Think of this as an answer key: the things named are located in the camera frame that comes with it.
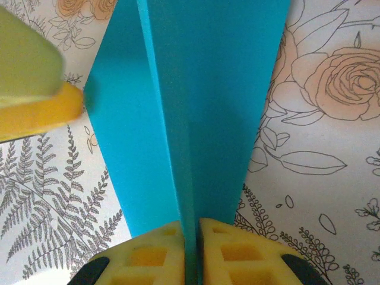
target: fern leaf drawing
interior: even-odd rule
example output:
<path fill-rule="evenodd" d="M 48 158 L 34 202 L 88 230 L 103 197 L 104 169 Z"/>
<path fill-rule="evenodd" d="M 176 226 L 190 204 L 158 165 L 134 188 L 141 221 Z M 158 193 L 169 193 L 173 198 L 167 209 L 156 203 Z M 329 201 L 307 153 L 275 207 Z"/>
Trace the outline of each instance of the fern leaf drawing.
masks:
<path fill-rule="evenodd" d="M 4 211 L 16 200 L 17 194 L 20 192 L 20 187 L 13 179 L 7 179 L 5 182 L 5 194 L 0 204 L 0 216 Z"/>
<path fill-rule="evenodd" d="M 122 218 L 119 210 L 98 225 L 109 174 L 104 170 L 96 187 L 81 198 L 84 170 L 69 126 L 67 131 L 68 159 L 62 180 L 55 178 L 59 170 L 47 134 L 9 143 L 5 157 L 0 148 L 0 216 L 4 217 L 0 238 L 21 225 L 7 251 L 7 262 L 20 251 L 28 251 L 22 268 L 24 279 L 42 268 L 77 272 L 94 254 L 108 248 Z"/>
<path fill-rule="evenodd" d="M 8 251 L 7 262 L 20 250 L 33 245 L 33 243 L 47 240 L 51 236 L 51 206 L 44 200 L 35 202 L 35 213 L 31 214 L 31 218 L 24 226 L 24 229 L 17 236 Z"/>
<path fill-rule="evenodd" d="M 33 188 L 42 197 L 44 194 L 52 193 L 50 189 L 46 188 L 47 186 L 59 183 L 57 179 L 50 177 L 50 175 L 57 172 L 58 169 L 55 166 L 49 165 L 49 162 L 56 157 L 54 153 L 50 152 L 53 145 L 49 144 L 49 140 L 50 137 L 46 134 L 42 134 L 37 139 L 39 145 L 37 146 L 38 152 L 36 153 L 37 169 L 34 170 Z"/>
<path fill-rule="evenodd" d="M 64 176 L 66 181 L 60 181 L 61 186 L 58 187 L 59 193 L 53 191 L 45 191 L 48 195 L 53 195 L 54 206 L 61 217 L 76 221 L 75 214 L 79 213 L 76 204 L 82 203 L 81 198 L 72 192 L 72 190 L 83 192 L 82 185 L 77 179 L 84 173 L 84 170 L 79 170 L 82 161 L 78 159 L 79 152 L 75 146 L 74 137 L 72 136 L 71 128 L 67 126 L 68 131 L 68 160 L 65 168 Z"/>
<path fill-rule="evenodd" d="M 29 189 L 21 189 L 18 193 L 15 204 L 12 205 L 12 210 L 8 213 L 3 224 L 0 238 L 11 229 L 14 225 L 24 221 L 24 218 L 29 218 L 31 206 L 34 204 L 34 193 Z"/>
<path fill-rule="evenodd" d="M 111 242 L 111 236 L 115 231 L 118 223 L 120 222 L 123 216 L 122 210 L 119 210 L 116 215 L 109 220 L 104 221 L 104 226 L 99 226 L 99 231 L 95 230 L 94 234 L 90 235 L 91 239 L 87 239 L 88 244 L 90 245 L 91 251 L 86 248 L 82 248 L 82 254 L 74 259 L 74 265 L 71 267 L 71 278 L 81 269 L 81 267 L 93 256 L 93 254 L 98 254 L 101 251 L 109 248 L 108 244 Z"/>
<path fill-rule="evenodd" d="M 9 143 L 8 154 L 5 159 L 4 170 L 3 170 L 4 175 L 6 177 L 12 177 L 15 175 L 14 168 L 17 166 L 15 162 L 17 160 L 17 157 L 15 156 L 15 154 L 16 154 L 15 142 L 11 141 Z"/>
<path fill-rule="evenodd" d="M 30 168 L 33 164 L 33 160 L 31 159 L 32 154 L 30 138 L 23 139 L 21 155 L 16 167 L 16 180 L 19 181 L 19 183 L 29 183 L 33 179 L 33 171 Z"/>

